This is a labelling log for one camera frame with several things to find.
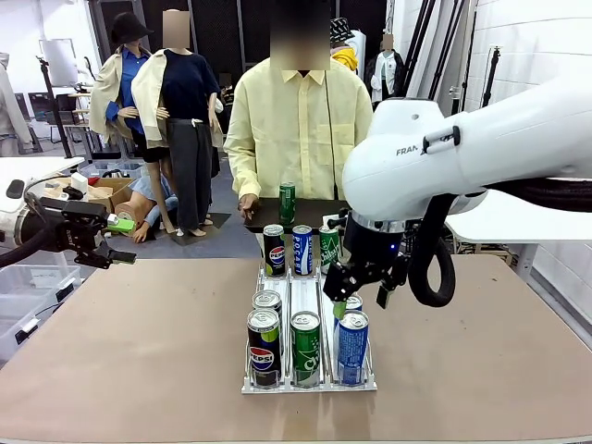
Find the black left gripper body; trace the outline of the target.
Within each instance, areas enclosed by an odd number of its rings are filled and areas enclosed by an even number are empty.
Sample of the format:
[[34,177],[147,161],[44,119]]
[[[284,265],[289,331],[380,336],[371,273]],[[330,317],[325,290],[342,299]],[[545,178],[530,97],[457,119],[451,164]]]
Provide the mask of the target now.
[[102,236],[109,217],[103,204],[46,197],[41,199],[41,204],[48,229],[48,238],[43,245],[46,251],[72,251],[79,265],[100,269],[111,265],[109,247]]

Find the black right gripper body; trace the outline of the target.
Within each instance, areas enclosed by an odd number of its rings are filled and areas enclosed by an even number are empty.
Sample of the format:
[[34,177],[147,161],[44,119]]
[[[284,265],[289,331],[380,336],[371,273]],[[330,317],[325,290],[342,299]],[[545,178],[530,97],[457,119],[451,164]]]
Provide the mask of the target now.
[[374,221],[348,213],[344,246],[350,258],[344,266],[352,278],[380,278],[394,264],[405,231],[401,221]]

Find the person's right hand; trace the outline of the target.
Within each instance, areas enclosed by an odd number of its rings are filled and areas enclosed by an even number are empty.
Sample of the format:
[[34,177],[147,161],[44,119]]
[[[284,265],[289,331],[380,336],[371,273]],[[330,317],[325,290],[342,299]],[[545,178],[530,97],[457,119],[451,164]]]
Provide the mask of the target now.
[[256,194],[244,194],[239,199],[238,209],[245,220],[251,220],[259,206],[259,198]]

